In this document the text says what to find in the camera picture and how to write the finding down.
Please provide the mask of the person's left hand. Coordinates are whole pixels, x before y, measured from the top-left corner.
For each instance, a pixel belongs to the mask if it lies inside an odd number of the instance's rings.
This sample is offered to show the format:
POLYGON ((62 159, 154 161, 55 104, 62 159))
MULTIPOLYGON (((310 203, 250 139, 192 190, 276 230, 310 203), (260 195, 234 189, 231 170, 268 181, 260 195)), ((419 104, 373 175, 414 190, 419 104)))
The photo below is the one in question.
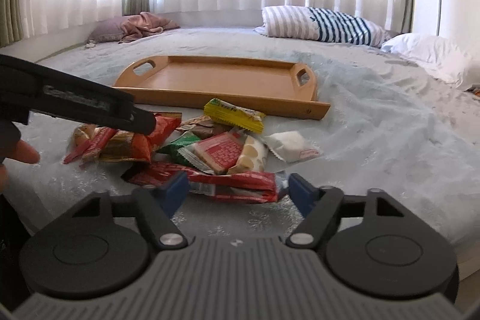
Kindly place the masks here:
POLYGON ((3 163, 6 158, 20 163, 37 164, 40 154, 21 139, 20 130, 15 124, 1 121, 1 192, 8 181, 7 169, 3 163))

